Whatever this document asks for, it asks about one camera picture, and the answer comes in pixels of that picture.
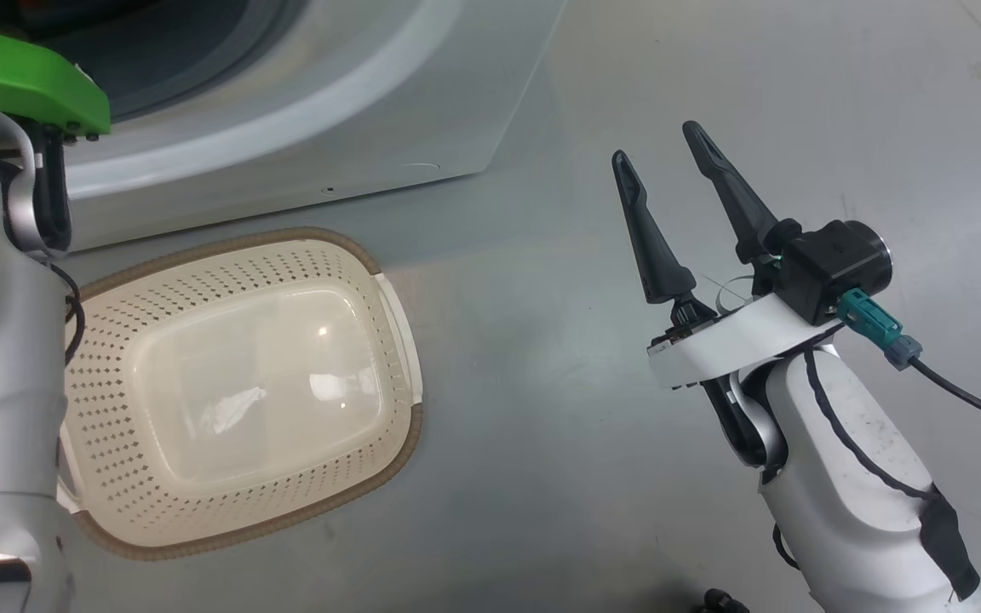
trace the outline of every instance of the basket rim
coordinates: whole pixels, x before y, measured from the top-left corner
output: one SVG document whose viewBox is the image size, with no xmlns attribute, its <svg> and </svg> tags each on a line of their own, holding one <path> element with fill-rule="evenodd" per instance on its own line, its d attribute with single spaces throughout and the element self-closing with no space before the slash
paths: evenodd
<svg viewBox="0 0 981 613">
<path fill-rule="evenodd" d="M 373 259 L 373 256 L 362 245 L 350 239 L 350 237 L 344 236 L 344 234 L 339 232 L 332 232 L 332 230 L 315 228 L 315 226 L 298 226 L 297 228 L 260 232 L 250 234 L 246 237 L 199 245 L 199 247 L 184 249 L 183 251 L 171 253 L 171 255 L 164 255 L 150 261 L 144 261 L 144 263 L 97 279 L 96 282 L 85 284 L 81 289 L 82 302 L 90 298 L 95 298 L 97 295 L 105 294 L 105 292 L 116 289 L 124 284 L 156 274 L 156 272 L 168 271 L 170 268 L 182 264 L 190 264 L 192 261 L 207 259 L 207 257 L 215 255 L 224 255 L 225 253 L 240 251 L 241 249 L 262 247 L 262 245 L 304 240 L 316 240 L 334 244 L 336 247 L 344 249 L 344 251 L 353 255 L 359 263 L 365 266 L 366 271 L 370 275 L 381 274 L 381 268 L 377 265 L 377 261 Z M 161 559 L 184 558 L 187 555 L 234 546 L 234 544 L 260 538 L 260 536 L 269 535 L 269 533 L 295 526 L 295 524 L 302 523 L 302 521 L 322 515 L 322 513 L 331 511 L 331 509 L 347 504 L 348 501 L 365 496 L 365 494 L 384 485 L 390 478 L 396 476 L 404 468 L 404 465 L 406 465 L 406 462 L 408 462 L 414 453 L 422 431 L 422 420 L 422 403 L 413 404 L 411 406 L 411 422 L 409 423 L 408 433 L 406 433 L 404 443 L 400 446 L 396 457 L 380 473 L 373 474 L 373 476 L 359 481 L 358 484 L 352 485 L 342 492 L 332 494 L 332 496 L 328 496 L 323 500 L 316 501 L 303 508 L 295 509 L 295 511 L 284 513 L 284 515 L 272 517 L 260 521 L 257 524 L 238 528 L 237 530 L 222 532 L 220 535 L 204 536 L 202 539 L 169 544 L 168 546 L 136 546 L 136 544 L 119 539 L 109 531 L 106 531 L 105 528 L 102 528 L 97 523 L 92 513 L 85 511 L 85 509 L 74 513 L 72 517 L 75 523 L 77 523 L 78 528 L 86 536 L 95 541 L 98 546 L 105 548 L 110 553 L 121 556 L 121 558 L 137 559 L 137 561 L 152 562 L 161 561 Z"/>
<path fill-rule="evenodd" d="M 324 228 L 314 228 L 314 226 L 299 226 L 299 228 L 284 228 L 272 230 L 271 232 L 260 232 L 249 234 L 246 237 L 238 237 L 213 243 L 201 244 L 198 247 L 176 251 L 170 255 L 155 257 L 153 260 L 143 261 L 123 271 L 113 272 L 112 275 L 101 277 L 93 283 L 85 284 L 82 287 L 82 302 L 97 295 L 120 287 L 121 284 L 128 284 L 143 277 L 156 274 L 156 272 L 168 271 L 182 264 L 190 264 L 192 261 L 205 260 L 214 255 L 223 255 L 241 249 L 262 247 L 262 245 L 276 244 L 279 242 L 316 240 L 334 244 L 340 249 L 349 252 L 355 259 L 361 261 L 366 271 L 370 275 L 381 274 L 381 267 L 377 265 L 377 260 L 373 259 L 369 251 L 366 251 L 361 244 L 354 242 L 350 237 L 344 236 L 334 230 Z"/>
</svg>

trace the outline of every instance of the washing machine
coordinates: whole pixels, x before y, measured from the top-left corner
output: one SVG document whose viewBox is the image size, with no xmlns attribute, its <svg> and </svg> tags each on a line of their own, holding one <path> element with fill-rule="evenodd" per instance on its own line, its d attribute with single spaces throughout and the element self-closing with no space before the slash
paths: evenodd
<svg viewBox="0 0 981 613">
<path fill-rule="evenodd" d="M 22 0 L 109 94 L 67 151 L 74 244 L 486 168 L 565 0 Z"/>
</svg>

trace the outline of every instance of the green bracket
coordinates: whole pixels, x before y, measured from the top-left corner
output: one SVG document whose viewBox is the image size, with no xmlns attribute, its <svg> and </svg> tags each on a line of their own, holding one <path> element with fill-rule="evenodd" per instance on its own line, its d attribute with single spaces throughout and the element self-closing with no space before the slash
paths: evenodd
<svg viewBox="0 0 981 613">
<path fill-rule="evenodd" d="M 54 51 L 0 35 L 0 112 L 58 125 L 68 135 L 108 135 L 108 96 Z"/>
</svg>

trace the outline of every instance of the black cable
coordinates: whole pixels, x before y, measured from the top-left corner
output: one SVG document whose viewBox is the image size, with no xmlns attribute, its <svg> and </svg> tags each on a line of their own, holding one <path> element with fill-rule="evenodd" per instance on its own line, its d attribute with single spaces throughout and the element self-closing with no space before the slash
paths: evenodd
<svg viewBox="0 0 981 613">
<path fill-rule="evenodd" d="M 956 396 L 960 400 L 964 400 L 965 403 L 970 404 L 972 407 L 977 408 L 981 411 L 981 399 L 974 397 L 969 392 L 965 392 L 964 389 L 960 389 L 953 381 L 949 381 L 942 377 L 937 372 L 934 372 L 930 366 L 922 363 L 918 358 L 911 358 L 910 365 L 915 366 L 915 370 L 922 373 L 926 379 L 933 381 L 933 383 L 938 384 L 944 391 L 951 393 L 951 395 Z"/>
<path fill-rule="evenodd" d="M 782 544 L 782 531 L 779 530 L 778 524 L 774 524 L 774 531 L 771 532 L 771 538 L 774 539 L 774 547 L 777 548 L 778 555 L 782 556 L 783 561 L 786 561 L 786 564 L 793 566 L 794 570 L 801 570 L 801 567 L 797 565 L 797 561 L 795 561 L 794 556 L 789 555 L 789 552 L 786 551 L 786 546 Z"/>
<path fill-rule="evenodd" d="M 55 266 L 55 264 L 48 263 L 48 268 L 51 268 L 51 272 L 59 275 L 59 277 L 65 280 L 67 286 L 71 288 L 71 294 L 66 297 L 67 304 L 70 304 L 71 310 L 66 312 L 66 321 L 70 322 L 71 318 L 74 319 L 74 337 L 71 338 L 70 345 L 66 346 L 66 363 L 70 364 L 71 360 L 74 359 L 74 352 L 77 352 L 78 346 L 82 345 L 82 334 L 85 333 L 85 311 L 82 309 L 82 291 L 78 289 L 78 284 L 74 283 L 74 279 L 71 279 L 70 275 L 67 275 L 62 268 Z"/>
<path fill-rule="evenodd" d="M 865 455 L 865 451 L 861 451 L 861 447 L 853 442 L 853 438 L 850 438 L 845 428 L 842 427 L 838 416 L 835 415 L 835 409 L 830 406 L 828 394 L 824 391 L 823 384 L 820 383 L 820 373 L 817 372 L 817 359 L 813 356 L 813 349 L 811 348 L 805 351 L 805 366 L 807 373 L 809 373 L 809 387 L 812 387 L 812 391 L 815 393 L 815 397 L 817 397 L 817 404 L 820 406 L 820 410 L 823 412 L 825 418 L 828 418 L 828 422 L 832 424 L 832 430 L 835 431 L 835 436 L 842 442 L 842 446 L 845 446 L 846 449 L 850 450 L 850 453 L 853 453 L 853 457 L 858 459 L 860 465 L 864 466 L 865 470 L 868 470 L 869 473 L 875 474 L 881 481 L 884 481 L 884 485 L 887 485 L 888 488 L 898 490 L 907 494 L 907 496 L 919 498 L 919 500 L 923 501 L 937 500 L 937 493 L 923 492 L 922 490 L 911 488 L 910 485 L 904 484 L 898 478 L 892 477 L 883 468 L 876 466 L 876 463 Z"/>
</svg>

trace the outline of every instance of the beige basket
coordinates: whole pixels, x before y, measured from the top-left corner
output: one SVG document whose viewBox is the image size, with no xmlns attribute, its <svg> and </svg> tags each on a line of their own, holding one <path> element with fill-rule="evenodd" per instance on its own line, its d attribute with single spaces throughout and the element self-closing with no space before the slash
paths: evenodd
<svg viewBox="0 0 981 613">
<path fill-rule="evenodd" d="M 113 553 L 175 558 L 291 526 L 384 484 L 419 438 L 404 310 L 340 234 L 190 249 L 83 300 L 59 498 Z"/>
</svg>

